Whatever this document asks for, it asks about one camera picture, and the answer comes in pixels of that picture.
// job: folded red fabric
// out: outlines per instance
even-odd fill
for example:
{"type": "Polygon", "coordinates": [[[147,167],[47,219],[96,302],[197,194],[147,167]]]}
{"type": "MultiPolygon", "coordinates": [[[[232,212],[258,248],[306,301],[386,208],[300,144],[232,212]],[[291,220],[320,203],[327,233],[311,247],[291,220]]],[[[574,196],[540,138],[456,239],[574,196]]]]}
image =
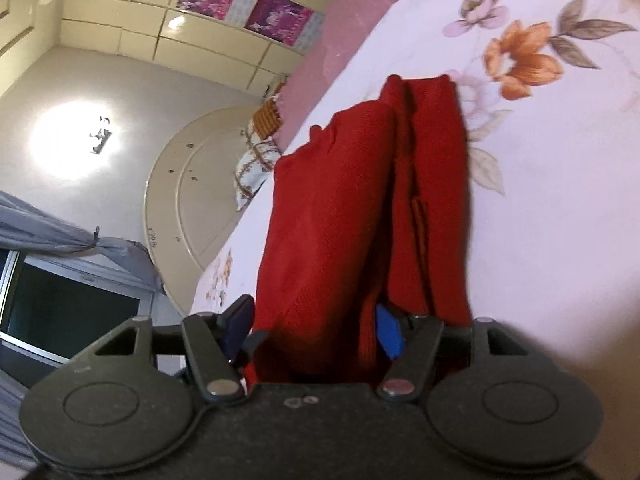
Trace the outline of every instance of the folded red fabric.
{"type": "Polygon", "coordinates": [[[250,383],[379,380],[379,300],[470,323],[466,158],[449,78],[393,75],[280,159],[254,323],[270,338],[250,383]]]}

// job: window frame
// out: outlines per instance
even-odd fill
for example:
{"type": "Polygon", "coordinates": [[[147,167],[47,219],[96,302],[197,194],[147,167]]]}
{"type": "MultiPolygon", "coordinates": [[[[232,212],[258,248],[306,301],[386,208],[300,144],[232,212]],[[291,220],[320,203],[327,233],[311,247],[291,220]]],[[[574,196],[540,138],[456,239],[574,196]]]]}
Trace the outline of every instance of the window frame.
{"type": "Polygon", "coordinates": [[[0,275],[0,340],[22,348],[48,361],[66,364],[69,362],[69,359],[21,341],[2,329],[11,314],[11,308],[8,308],[8,305],[12,302],[15,287],[20,277],[20,270],[24,264],[38,267],[52,274],[74,280],[75,282],[95,286],[96,288],[108,290],[122,296],[128,296],[129,298],[135,298],[140,301],[137,315],[151,316],[154,292],[144,286],[138,286],[136,280],[125,277],[124,272],[114,269],[107,270],[106,267],[91,264],[90,262],[79,263],[78,258],[55,258],[26,254],[22,251],[10,251],[2,274],[0,275]],[[98,275],[97,272],[106,274],[108,277],[98,275]]]}

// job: gray curtain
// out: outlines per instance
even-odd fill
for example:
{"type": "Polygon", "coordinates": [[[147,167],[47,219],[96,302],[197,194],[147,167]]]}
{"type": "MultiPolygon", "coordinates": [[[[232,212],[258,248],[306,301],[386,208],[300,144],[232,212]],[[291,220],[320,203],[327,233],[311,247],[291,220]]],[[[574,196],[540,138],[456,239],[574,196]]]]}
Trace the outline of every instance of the gray curtain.
{"type": "Polygon", "coordinates": [[[122,238],[100,238],[98,228],[92,234],[3,191],[0,191],[0,248],[57,256],[95,248],[153,290],[162,292],[162,279],[144,245],[122,238]]]}
{"type": "Polygon", "coordinates": [[[18,413],[27,388],[0,370],[0,460],[29,470],[36,461],[22,435],[18,413]]]}

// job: patterned pillow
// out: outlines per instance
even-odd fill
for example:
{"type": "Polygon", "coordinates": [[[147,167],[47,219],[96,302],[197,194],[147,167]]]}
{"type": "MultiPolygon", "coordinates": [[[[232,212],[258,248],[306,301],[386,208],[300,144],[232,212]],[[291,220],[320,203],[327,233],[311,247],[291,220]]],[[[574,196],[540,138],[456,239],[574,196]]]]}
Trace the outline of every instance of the patterned pillow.
{"type": "Polygon", "coordinates": [[[267,99],[260,109],[254,114],[254,132],[261,140],[271,137],[282,124],[275,99],[277,96],[267,99]]]}
{"type": "Polygon", "coordinates": [[[262,140],[254,131],[254,120],[250,120],[240,134],[249,149],[240,158],[234,173],[238,211],[251,202],[280,158],[280,150],[273,139],[262,140]]]}

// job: window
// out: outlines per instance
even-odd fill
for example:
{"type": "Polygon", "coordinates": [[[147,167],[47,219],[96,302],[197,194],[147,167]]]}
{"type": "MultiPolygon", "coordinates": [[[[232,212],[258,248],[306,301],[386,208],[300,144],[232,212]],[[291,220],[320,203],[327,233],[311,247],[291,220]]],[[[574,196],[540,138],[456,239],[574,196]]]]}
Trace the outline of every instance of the window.
{"type": "Polygon", "coordinates": [[[0,253],[0,338],[47,360],[71,357],[132,316],[153,293],[57,261],[0,253]]]}

